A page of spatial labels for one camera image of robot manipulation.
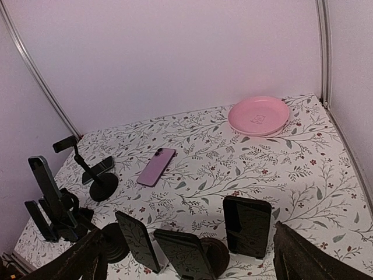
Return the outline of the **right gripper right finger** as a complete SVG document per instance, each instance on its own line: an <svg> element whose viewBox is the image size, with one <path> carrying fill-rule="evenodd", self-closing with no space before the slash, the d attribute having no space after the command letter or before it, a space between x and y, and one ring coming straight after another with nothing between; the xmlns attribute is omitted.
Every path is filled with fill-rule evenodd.
<svg viewBox="0 0 373 280"><path fill-rule="evenodd" d="M273 259L277 279L372 279L331 257L295 230L276 222Z"/></svg>

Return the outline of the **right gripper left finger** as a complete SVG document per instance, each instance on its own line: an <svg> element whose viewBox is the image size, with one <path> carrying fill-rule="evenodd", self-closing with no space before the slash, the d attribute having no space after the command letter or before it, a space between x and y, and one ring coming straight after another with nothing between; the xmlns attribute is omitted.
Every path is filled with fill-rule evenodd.
<svg viewBox="0 0 373 280"><path fill-rule="evenodd" d="M28 279L106 279L108 258L101 230L94 229L58 258L29 273Z"/></svg>

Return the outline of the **black phone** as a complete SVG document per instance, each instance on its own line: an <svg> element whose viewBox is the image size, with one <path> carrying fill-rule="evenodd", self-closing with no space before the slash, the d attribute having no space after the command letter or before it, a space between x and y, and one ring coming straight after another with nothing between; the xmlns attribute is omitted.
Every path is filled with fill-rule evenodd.
<svg viewBox="0 0 373 280"><path fill-rule="evenodd" d="M52 227L43 217L37 203L35 201L25 201L24 204L45 240L49 242L57 242L57 235L54 233Z"/></svg>
<svg viewBox="0 0 373 280"><path fill-rule="evenodd" d="M121 211L116 211L115 216L134 259L158 274L161 266L145 225Z"/></svg>
<svg viewBox="0 0 373 280"><path fill-rule="evenodd" d="M228 249L262 260L266 255L272 206L264 200L226 196L223 213Z"/></svg>
<svg viewBox="0 0 373 280"><path fill-rule="evenodd" d="M112 156L109 156L105 159L103 159L100 163L94 165L91 170L92 172L99 176L106 172L109 172L111 169L114 168L114 159ZM82 184L86 185L92 181L92 177L88 172L84 172L82 175Z"/></svg>
<svg viewBox="0 0 373 280"><path fill-rule="evenodd" d="M196 235L157 229L154 237L181 279L216 279Z"/></svg>

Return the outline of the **teal green phone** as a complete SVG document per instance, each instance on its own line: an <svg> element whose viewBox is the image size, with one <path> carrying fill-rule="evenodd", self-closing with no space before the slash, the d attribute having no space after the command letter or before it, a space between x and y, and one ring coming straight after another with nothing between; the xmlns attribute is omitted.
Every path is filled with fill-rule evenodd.
<svg viewBox="0 0 373 280"><path fill-rule="evenodd" d="M78 223L70 210L64 207L62 193L57 187L45 157L32 156L28 158L28 163L54 217L62 224L70 228L76 228Z"/></svg>

